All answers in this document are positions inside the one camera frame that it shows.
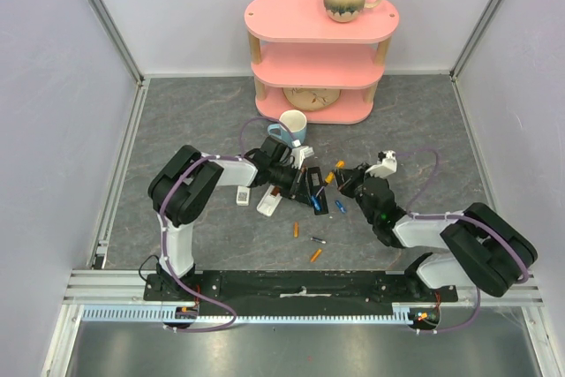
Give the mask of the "blue battery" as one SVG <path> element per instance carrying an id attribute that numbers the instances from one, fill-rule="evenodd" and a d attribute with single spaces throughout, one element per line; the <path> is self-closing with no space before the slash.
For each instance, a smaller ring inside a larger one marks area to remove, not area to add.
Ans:
<path id="1" fill-rule="evenodd" d="M 313 196 L 311 197 L 311 201 L 312 201 L 312 204 L 313 204 L 314 209 L 315 209 L 316 211 L 319 211 L 319 212 L 320 212 L 320 211 L 322 210 L 322 205 L 321 205 L 320 198 L 319 198 L 318 196 L 313 195 Z"/>
<path id="2" fill-rule="evenodd" d="M 347 213 L 347 210 L 346 210 L 345 206 L 342 204 L 341 201 L 335 200 L 335 204 L 336 204 L 337 208 L 338 208 L 342 213 L 344 213 L 344 214 Z"/>

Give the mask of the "orange handled screwdriver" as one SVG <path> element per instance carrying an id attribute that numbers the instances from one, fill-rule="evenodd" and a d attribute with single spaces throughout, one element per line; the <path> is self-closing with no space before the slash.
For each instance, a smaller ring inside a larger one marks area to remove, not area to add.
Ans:
<path id="1" fill-rule="evenodd" d="M 315 196 L 320 196 L 324 189 L 330 185 L 335 180 L 335 174 L 337 169 L 343 169 L 345 166 L 345 161 L 338 161 L 335 164 L 335 167 L 327 174 L 324 178 L 323 183 L 321 184 L 320 189 L 315 193 Z"/>

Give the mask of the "black remote control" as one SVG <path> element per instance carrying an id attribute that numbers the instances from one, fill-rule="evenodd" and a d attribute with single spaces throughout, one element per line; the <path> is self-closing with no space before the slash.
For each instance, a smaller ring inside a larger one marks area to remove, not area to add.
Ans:
<path id="1" fill-rule="evenodd" d="M 325 192 L 326 183 L 319 167 L 309 167 L 306 171 L 306 196 L 315 215 L 328 214 L 328 201 Z"/>

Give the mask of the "wide white remote control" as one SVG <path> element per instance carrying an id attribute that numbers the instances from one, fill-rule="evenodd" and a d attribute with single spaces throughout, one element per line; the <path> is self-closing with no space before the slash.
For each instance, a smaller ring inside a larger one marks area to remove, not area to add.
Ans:
<path id="1" fill-rule="evenodd" d="M 258 203 L 256 210 L 261 215 L 271 217 L 279 206 L 282 198 L 280 188 L 270 185 Z"/>

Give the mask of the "dark battery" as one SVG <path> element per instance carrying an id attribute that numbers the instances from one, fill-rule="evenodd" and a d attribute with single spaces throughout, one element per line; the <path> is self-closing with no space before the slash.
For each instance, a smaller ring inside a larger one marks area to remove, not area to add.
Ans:
<path id="1" fill-rule="evenodd" d="M 322 238 L 311 237 L 310 240 L 315 242 L 315 243 L 319 243 L 319 244 L 323 244 L 323 245 L 325 245 L 327 243 L 327 241 L 322 239 Z"/>

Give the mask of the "slim white remote control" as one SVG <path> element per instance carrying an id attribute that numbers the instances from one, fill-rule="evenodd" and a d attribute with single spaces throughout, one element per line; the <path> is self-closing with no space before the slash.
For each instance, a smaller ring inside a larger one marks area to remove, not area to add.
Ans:
<path id="1" fill-rule="evenodd" d="M 251 189 L 246 186 L 237 188 L 236 204 L 238 206 L 248 206 L 250 203 Z"/>

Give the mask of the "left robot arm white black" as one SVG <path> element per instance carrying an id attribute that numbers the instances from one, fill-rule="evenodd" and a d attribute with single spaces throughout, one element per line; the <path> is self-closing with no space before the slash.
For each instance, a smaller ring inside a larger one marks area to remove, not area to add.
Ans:
<path id="1" fill-rule="evenodd" d="M 193 224 L 218 186 L 270 185 L 289 200 L 311 205 L 313 189 L 305 160 L 313 148 L 286 144 L 268 136 L 260 147 L 241 155 L 211 155 L 191 145 L 180 147 L 150 183 L 147 193 L 161 230 L 158 273 L 163 290 L 175 300 L 191 296 L 195 270 Z"/>

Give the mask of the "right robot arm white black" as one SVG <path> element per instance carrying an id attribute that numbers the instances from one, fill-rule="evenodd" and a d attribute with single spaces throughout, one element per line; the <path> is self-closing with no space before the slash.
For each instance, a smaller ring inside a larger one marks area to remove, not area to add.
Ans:
<path id="1" fill-rule="evenodd" d="M 455 213 L 411 213 L 396 203 L 387 181 L 391 174 L 382 163 L 335 171 L 339 192 L 357 202 L 382 244 L 442 251 L 424 258 L 404 278 L 410 298 L 421 301 L 441 287 L 466 284 L 500 298 L 525 283 L 538 252 L 487 204 L 474 202 Z"/>

